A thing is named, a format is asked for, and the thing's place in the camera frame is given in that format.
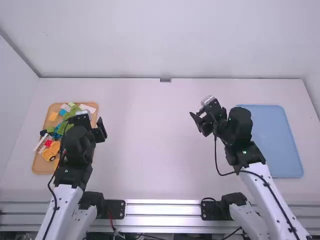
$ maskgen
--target red toy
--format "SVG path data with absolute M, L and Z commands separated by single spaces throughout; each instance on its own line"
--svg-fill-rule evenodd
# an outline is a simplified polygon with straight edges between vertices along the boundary
M 45 145 L 47 148 L 50 148 L 51 144 L 52 144 L 52 141 L 51 141 L 51 140 L 47 140 L 44 145 Z

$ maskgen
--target blue tray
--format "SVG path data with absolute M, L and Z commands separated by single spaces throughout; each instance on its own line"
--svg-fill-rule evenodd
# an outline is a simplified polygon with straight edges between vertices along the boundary
M 253 121 L 252 140 L 259 147 L 274 178 L 301 178 L 304 169 L 285 110 L 278 105 L 245 105 Z

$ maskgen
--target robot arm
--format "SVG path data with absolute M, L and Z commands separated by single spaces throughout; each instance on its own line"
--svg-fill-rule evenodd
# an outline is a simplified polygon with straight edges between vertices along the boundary
M 53 174 L 53 197 L 36 240 L 81 240 L 104 209 L 102 193 L 85 191 L 93 171 L 96 143 L 107 138 L 102 119 L 98 119 L 96 128 L 91 127 L 88 113 L 71 117 L 68 122 L 74 127 L 61 139 L 61 158 Z
M 234 107 L 227 111 L 208 96 L 197 113 L 190 112 L 198 130 L 207 137 L 213 133 L 224 144 L 226 160 L 248 187 L 259 208 L 257 214 L 245 201 L 229 201 L 228 215 L 252 240 L 306 240 L 310 234 L 289 209 L 275 185 L 266 160 L 251 141 L 253 122 L 249 110 Z

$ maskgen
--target white wall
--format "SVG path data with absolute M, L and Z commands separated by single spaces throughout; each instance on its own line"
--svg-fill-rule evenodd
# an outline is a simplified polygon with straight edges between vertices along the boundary
M 0 35 L 0 176 L 15 146 L 38 80 Z
M 319 9 L 318 0 L 17 0 L 0 2 L 0 28 L 43 76 L 301 78 L 319 114 Z

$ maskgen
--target wooden tray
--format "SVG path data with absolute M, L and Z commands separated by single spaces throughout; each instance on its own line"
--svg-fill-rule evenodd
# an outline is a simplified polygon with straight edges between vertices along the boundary
M 49 106 L 48 112 L 46 113 L 46 117 L 45 117 L 45 121 L 43 124 L 42 129 L 46 129 L 48 127 L 55 127 L 57 126 L 59 123 L 62 122 L 63 117 L 59 114 L 56 121 L 52 122 L 49 121 L 49 116 L 51 115 L 52 112 L 56 112 L 58 113 L 61 109 L 60 106 L 63 104 L 63 102 L 60 103 L 54 103 L 51 106 Z M 96 104 L 95 102 L 75 102 L 75 104 L 77 106 L 79 106 L 80 104 L 85 104 L 88 105 L 90 107 L 93 107 L 96 109 L 96 111 L 94 112 L 94 114 L 91 115 L 91 126 L 93 128 L 96 127 L 96 122 L 97 122 L 97 115 L 98 115 L 98 104 Z M 35 174 L 53 174 L 55 169 L 54 169 L 54 161 L 52 162 L 47 162 L 41 154 L 39 153 L 35 153 L 34 156 L 34 160 L 33 160 L 33 164 L 32 164 L 32 171 Z

